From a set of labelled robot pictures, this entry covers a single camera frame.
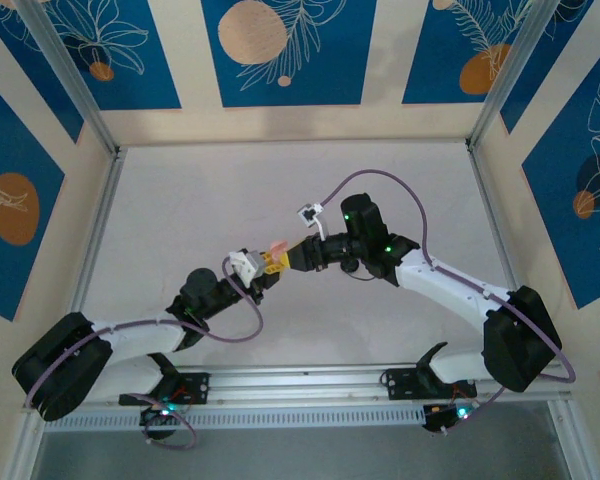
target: leaf illustration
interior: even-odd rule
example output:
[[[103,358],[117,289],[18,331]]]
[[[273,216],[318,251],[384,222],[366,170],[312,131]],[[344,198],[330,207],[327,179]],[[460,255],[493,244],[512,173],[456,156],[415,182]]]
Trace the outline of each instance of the leaf illustration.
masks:
[[[144,73],[144,63],[140,56],[129,47],[109,46],[111,61],[124,68],[135,70],[138,75]]]
[[[494,36],[500,30],[500,23],[496,20],[491,2],[455,0],[449,10],[456,15],[460,33],[469,38],[478,53],[495,45]]]
[[[244,65],[238,78],[246,78],[241,91],[261,80],[271,84],[282,76],[293,78],[304,62],[311,60],[312,51],[320,52],[318,27],[335,18],[345,7],[347,0],[339,0],[338,6],[323,18],[328,4],[334,0],[270,0],[266,2],[280,17],[287,31],[287,44],[280,54],[269,62]]]
[[[139,47],[143,45],[148,37],[148,30],[141,30],[135,25],[127,22],[114,22],[108,25],[106,32],[102,32],[100,41],[112,45],[125,47]]]
[[[18,41],[23,42],[32,50],[40,51],[38,44],[35,42],[29,30],[24,25],[24,22],[18,15],[16,10],[7,8],[0,3],[0,23],[6,32]]]

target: black mount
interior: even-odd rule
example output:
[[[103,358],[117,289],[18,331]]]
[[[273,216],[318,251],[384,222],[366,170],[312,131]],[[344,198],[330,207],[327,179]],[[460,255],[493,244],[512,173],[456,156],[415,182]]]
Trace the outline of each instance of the black mount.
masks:
[[[425,405],[424,416],[423,428],[432,433],[440,433],[443,428],[449,429],[460,422],[456,407],[449,404]]]
[[[280,280],[280,274],[265,274],[255,278],[249,288],[245,288],[237,274],[232,274],[231,279],[253,299],[256,305],[260,305],[264,290],[273,287]],[[208,332],[209,325],[205,320],[238,303],[241,299],[240,294],[233,289],[226,278],[218,281],[212,270],[198,268],[189,274],[180,289],[180,295],[175,297],[167,312],[180,321],[193,323]],[[203,336],[199,332],[187,329],[176,351],[192,347]]]
[[[65,315],[20,357],[11,373],[22,389],[31,387],[62,353],[93,333],[82,313]],[[64,417],[86,398],[112,354],[109,342],[95,338],[58,366],[34,395],[32,406],[47,422]]]
[[[536,324],[558,348],[562,342],[540,295],[529,287],[509,293],[509,304]],[[491,376],[513,392],[524,392],[555,357],[538,335],[505,307],[487,312],[484,322],[484,365]]]
[[[209,394],[208,373],[181,373],[161,353],[149,355],[160,367],[162,379],[148,394],[169,405],[206,405]],[[143,400],[138,400],[130,395],[120,395],[118,403],[122,406],[147,405]]]
[[[431,370],[434,355],[447,345],[441,342],[418,360],[413,368],[390,368],[382,374],[389,400],[451,400],[458,397],[475,398],[476,387],[467,381],[443,383]]]

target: wall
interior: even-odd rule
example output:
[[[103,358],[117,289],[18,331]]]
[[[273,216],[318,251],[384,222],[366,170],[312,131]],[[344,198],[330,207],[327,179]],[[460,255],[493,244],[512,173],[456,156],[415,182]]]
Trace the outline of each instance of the wall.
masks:
[[[587,189],[581,172],[591,177],[582,165],[594,152],[600,159],[589,128],[600,95],[598,59],[600,0],[511,134],[495,122],[479,153],[502,206],[514,264],[522,281],[542,294],[575,363],[574,395],[600,454],[600,204],[590,199],[583,208],[580,193]]]
[[[0,97],[13,110],[9,113],[5,107],[0,112],[0,166],[9,165],[12,171],[34,171],[27,175],[35,183],[40,206],[38,228],[27,245],[19,246],[18,242],[24,243],[28,238],[10,236],[13,230],[0,228],[0,264],[5,265],[0,268],[0,284],[9,278],[14,283],[24,282],[24,294],[18,294],[9,308],[0,306],[1,471],[24,400],[22,390],[11,377],[11,366],[65,311],[109,160],[88,127],[82,128],[75,140],[70,136],[1,40]],[[13,118],[13,130],[2,131],[3,116]],[[59,184],[51,182],[51,177],[60,179],[59,190]],[[10,185],[2,188],[9,191]],[[33,196],[28,191],[27,201]],[[29,215],[37,210],[32,204],[26,206]],[[5,204],[0,208],[0,215],[19,211]],[[46,216],[49,219],[45,229]],[[26,224],[27,218],[16,218],[22,223],[12,225]],[[20,272],[21,266],[9,262],[20,259],[27,249],[32,250],[26,257],[29,263]]]
[[[311,235],[296,212],[321,201],[342,179],[373,166],[404,179],[428,218],[428,245],[468,274],[505,283],[466,147],[461,142],[316,141],[142,147],[129,150],[85,302],[93,320],[154,318],[187,275],[240,248],[263,251]],[[339,204],[367,192],[391,232],[420,243],[422,220],[399,185],[377,175],[354,179],[325,211],[331,233],[344,230]],[[368,277],[364,268],[359,275]],[[332,265],[284,272],[261,307],[258,338],[209,338],[174,355],[176,365],[342,365],[417,361],[433,345],[480,346],[457,314],[384,281],[359,282]],[[254,329],[247,305],[213,317],[217,335]]]
[[[593,0],[582,1],[585,10]],[[147,145],[464,137],[531,4],[52,0],[42,6],[117,141]],[[57,94],[40,80],[35,60],[41,54],[20,29],[17,14],[0,4],[0,36],[53,106]]]

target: blue wall panel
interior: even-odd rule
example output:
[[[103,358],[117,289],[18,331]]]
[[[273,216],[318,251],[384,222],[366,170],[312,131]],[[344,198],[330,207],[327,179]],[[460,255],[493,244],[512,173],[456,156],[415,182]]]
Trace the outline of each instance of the blue wall panel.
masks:
[[[593,0],[563,0],[558,6],[500,110],[509,132],[513,131],[592,3]]]
[[[13,320],[64,173],[0,96],[0,315]]]
[[[222,104],[359,104],[375,6],[375,0],[202,0]]]
[[[523,163],[578,307],[600,297],[600,59]]]

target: purple cable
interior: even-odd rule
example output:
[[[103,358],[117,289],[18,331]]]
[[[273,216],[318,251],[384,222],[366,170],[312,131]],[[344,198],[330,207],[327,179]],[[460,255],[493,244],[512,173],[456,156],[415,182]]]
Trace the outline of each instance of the purple cable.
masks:
[[[238,295],[240,295],[249,304],[249,306],[253,309],[253,311],[256,313],[256,316],[258,317],[258,327],[256,328],[255,332],[253,332],[250,335],[247,335],[246,337],[242,337],[242,338],[225,338],[225,337],[220,337],[218,335],[214,335],[211,332],[207,332],[206,330],[204,330],[204,329],[200,328],[199,326],[194,325],[192,323],[182,322],[180,320],[169,320],[169,319],[165,319],[165,320],[134,320],[131,322],[121,323],[121,324],[118,324],[118,325],[115,325],[112,327],[102,328],[96,332],[90,333],[83,339],[74,343],[71,347],[69,347],[67,350],[65,350],[62,353],[62,355],[60,355],[58,358],[56,358],[55,361],[51,365],[49,365],[49,368],[47,368],[44,371],[44,373],[42,375],[40,375],[40,377],[38,377],[38,380],[36,380],[36,382],[31,387],[31,390],[29,390],[29,393],[27,394],[27,398],[25,399],[25,407],[31,408],[31,403],[33,401],[33,397],[36,395],[36,393],[38,393],[38,390],[40,390],[40,387],[44,384],[44,382],[46,382],[49,379],[49,377],[53,374],[53,372],[55,372],[55,370],[67,358],[72,356],[74,353],[76,353],[78,350],[80,350],[80,348],[82,348],[84,345],[89,343],[91,340],[93,340],[101,335],[107,334],[107,333],[113,334],[114,332],[116,332],[118,330],[125,330],[127,328],[134,328],[134,327],[141,327],[141,326],[145,326],[145,325],[156,325],[156,324],[164,323],[166,325],[177,325],[180,327],[188,328],[190,330],[198,332],[201,335],[205,335],[209,338],[212,338],[213,340],[217,340],[218,342],[242,343],[242,342],[248,342],[249,340],[253,340],[255,337],[257,337],[260,334],[260,332],[262,332],[262,329],[264,328],[264,319],[262,317],[262,312],[260,312],[260,309],[258,308],[256,303],[253,301],[253,299],[247,293],[245,293],[240,288],[240,286],[229,275],[229,272],[227,271],[227,264],[229,263],[229,261],[230,261],[229,257],[226,257],[222,261],[222,273],[224,275],[224,278],[229,283],[229,285],[231,285],[231,287],[238,293]],[[150,397],[147,397],[146,395],[142,395],[139,393],[134,393],[134,394],[129,394],[129,395],[136,397],[136,398],[139,398],[139,396],[142,396],[142,397],[144,397],[143,400],[145,400],[145,401],[150,401],[151,403],[154,403],[156,405],[161,405],[161,403],[159,401],[151,399]],[[195,432],[193,431],[193,428],[191,427],[191,425],[189,425],[186,422],[186,420],[184,420],[184,418],[182,418],[182,416],[180,416],[179,414],[175,415],[175,412],[171,412],[171,413],[173,414],[173,416],[175,418],[180,420],[193,433],[193,435],[195,437]],[[160,444],[160,443],[156,443],[156,442],[154,442],[154,443],[156,445],[164,446],[165,448],[173,447],[176,450],[185,450],[187,448],[191,448],[195,444],[195,438],[194,438],[194,442],[189,444],[190,446],[178,446],[178,445],[170,446],[170,445]]]
[[[427,222],[427,214],[424,210],[424,205],[422,204],[422,201],[418,198],[418,195],[416,195],[416,192],[409,185],[407,185],[403,180],[401,180],[394,174],[386,172],[384,170],[377,170],[377,169],[373,169],[373,168],[358,170],[357,172],[353,172],[351,175],[349,175],[347,178],[345,178],[342,182],[340,182],[340,184],[335,188],[335,190],[333,192],[331,192],[331,194],[329,194],[329,196],[322,201],[321,205],[323,207],[326,206],[331,200],[333,200],[333,198],[340,192],[340,190],[342,190],[345,187],[345,185],[347,183],[349,183],[354,178],[356,178],[360,175],[365,175],[365,174],[376,174],[376,175],[382,175],[385,177],[389,177],[390,179],[397,182],[400,186],[402,186],[409,193],[409,195],[411,195],[411,198],[413,198],[413,200],[415,201],[415,203],[418,207],[418,210],[420,210],[420,216],[422,217],[422,255],[424,256],[424,259],[427,262],[427,264],[429,264],[429,266],[431,268],[439,271],[443,275],[446,275],[447,277],[452,278],[452,279],[462,283],[463,285],[466,285],[467,287],[475,290],[479,294],[483,295],[484,289],[482,287],[480,287],[479,285],[476,285],[472,281],[467,280],[466,278],[462,277],[461,275],[451,272],[450,270],[447,270],[444,267],[440,267],[440,266],[437,266],[434,264],[433,259],[429,255],[429,250],[428,250],[428,246],[427,246],[427,235],[428,235],[428,231],[429,231],[429,226],[428,226],[428,222]],[[548,374],[541,373],[540,374],[541,377],[547,378],[550,380],[554,380],[556,382],[562,382],[562,383],[575,382],[576,373],[575,373],[575,370],[573,369],[573,366],[571,365],[571,363],[569,362],[567,357],[564,355],[564,353],[562,353],[562,350],[560,350],[560,348],[558,348],[558,346],[553,342],[553,340],[551,340],[551,338],[549,338],[549,336],[546,333],[544,333],[535,323],[533,323],[529,317],[524,315],[521,311],[519,311],[513,305],[510,305],[506,300],[503,300],[502,298],[494,295],[493,293],[491,293],[488,298],[490,300],[493,300],[494,302],[498,303],[499,305],[505,307],[507,310],[509,310],[511,313],[513,313],[515,316],[517,316],[522,322],[524,322],[524,324],[527,325],[558,357],[558,359],[562,362],[565,369],[567,370],[567,375],[568,375],[565,378],[565,377],[558,377],[555,375],[548,375]],[[489,405],[493,404],[493,402],[495,402],[496,399],[500,395],[502,395],[502,393],[504,391],[505,391],[505,387],[500,388],[500,390],[498,390],[496,393],[494,393],[491,396],[491,398],[489,398],[489,400],[487,400],[484,403],[481,403],[480,406],[474,410],[473,414],[469,418],[473,418],[475,416],[475,414],[481,408],[488,407]]]

